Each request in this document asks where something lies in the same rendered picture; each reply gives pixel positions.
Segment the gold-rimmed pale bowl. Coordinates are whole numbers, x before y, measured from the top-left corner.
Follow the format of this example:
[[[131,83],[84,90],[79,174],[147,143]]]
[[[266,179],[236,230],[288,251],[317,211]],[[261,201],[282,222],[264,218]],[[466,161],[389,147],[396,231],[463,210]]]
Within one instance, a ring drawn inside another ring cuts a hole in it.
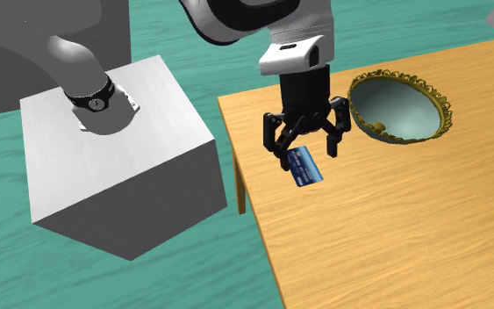
[[[453,125],[446,96],[416,75],[388,69],[363,73],[351,82],[347,98],[357,126],[385,143],[437,139]]]

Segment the grey robot stand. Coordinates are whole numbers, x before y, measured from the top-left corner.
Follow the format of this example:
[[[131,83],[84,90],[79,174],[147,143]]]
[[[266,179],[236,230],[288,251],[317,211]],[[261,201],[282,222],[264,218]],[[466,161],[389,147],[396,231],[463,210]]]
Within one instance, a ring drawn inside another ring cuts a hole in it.
[[[226,207],[216,142],[160,56],[112,69],[139,104],[112,135],[80,130],[55,88],[20,102],[31,221],[133,260]]]

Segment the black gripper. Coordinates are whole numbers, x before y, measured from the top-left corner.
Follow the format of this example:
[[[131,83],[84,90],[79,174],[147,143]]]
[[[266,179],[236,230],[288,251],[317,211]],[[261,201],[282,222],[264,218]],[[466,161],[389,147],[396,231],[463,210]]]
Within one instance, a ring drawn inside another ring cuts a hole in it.
[[[280,162],[282,170],[289,171],[290,144],[301,133],[326,133],[326,152],[338,155],[338,144],[344,133],[351,130],[349,102],[344,97],[330,96],[330,66],[279,75],[283,113],[266,112],[263,115],[263,146]],[[335,124],[327,116],[334,111]]]

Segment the blue card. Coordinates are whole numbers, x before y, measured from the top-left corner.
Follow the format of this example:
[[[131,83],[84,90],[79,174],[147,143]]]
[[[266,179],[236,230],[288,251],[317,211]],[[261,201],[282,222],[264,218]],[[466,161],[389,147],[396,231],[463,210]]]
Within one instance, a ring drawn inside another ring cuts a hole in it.
[[[295,147],[288,150],[287,158],[297,187],[304,187],[323,181],[317,165],[311,157],[306,146]]]

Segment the wooden table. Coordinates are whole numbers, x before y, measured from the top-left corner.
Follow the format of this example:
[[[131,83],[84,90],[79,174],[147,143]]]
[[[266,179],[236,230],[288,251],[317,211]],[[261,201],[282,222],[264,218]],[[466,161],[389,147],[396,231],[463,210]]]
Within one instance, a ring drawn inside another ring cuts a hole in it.
[[[262,145],[279,89],[218,101],[284,309],[494,309],[494,40],[387,67],[443,94],[451,129],[399,146],[353,128],[334,158],[301,136],[323,176],[301,188]]]

